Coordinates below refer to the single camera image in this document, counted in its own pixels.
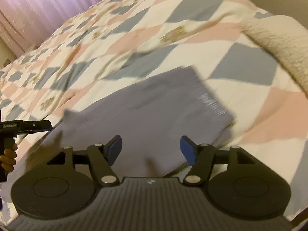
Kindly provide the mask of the person's left hand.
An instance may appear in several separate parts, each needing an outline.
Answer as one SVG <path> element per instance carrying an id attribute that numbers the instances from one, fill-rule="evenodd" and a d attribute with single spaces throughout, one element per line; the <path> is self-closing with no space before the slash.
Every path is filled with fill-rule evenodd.
<path id="1" fill-rule="evenodd" d="M 4 150 L 4 154 L 1 155 L 1 167 L 7 173 L 14 170 L 14 166 L 16 165 L 17 149 L 17 144 L 13 143 L 13 145 L 10 148 L 6 148 Z"/>

